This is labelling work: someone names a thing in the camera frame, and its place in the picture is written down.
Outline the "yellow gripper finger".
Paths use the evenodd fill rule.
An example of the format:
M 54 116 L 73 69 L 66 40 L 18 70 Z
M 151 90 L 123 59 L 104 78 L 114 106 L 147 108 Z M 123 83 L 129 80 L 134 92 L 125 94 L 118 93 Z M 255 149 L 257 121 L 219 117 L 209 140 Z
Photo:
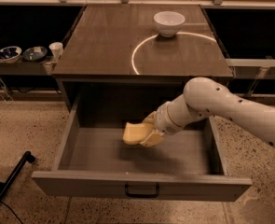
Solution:
M 144 118 L 143 123 L 155 123 L 156 111 L 151 112 L 147 117 Z
M 163 139 L 164 137 L 162 133 L 157 130 L 152 130 L 148 136 L 140 141 L 140 144 L 144 147 L 152 147 L 162 142 Z

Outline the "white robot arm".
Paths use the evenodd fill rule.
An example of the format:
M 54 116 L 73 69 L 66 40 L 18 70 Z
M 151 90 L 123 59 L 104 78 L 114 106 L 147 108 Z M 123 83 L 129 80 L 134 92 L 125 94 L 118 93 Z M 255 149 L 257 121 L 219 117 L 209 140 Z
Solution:
M 152 147 L 166 135 L 210 116 L 228 119 L 275 148 L 275 107 L 240 98 L 207 77 L 190 79 L 180 96 L 146 117 L 148 130 L 140 144 Z

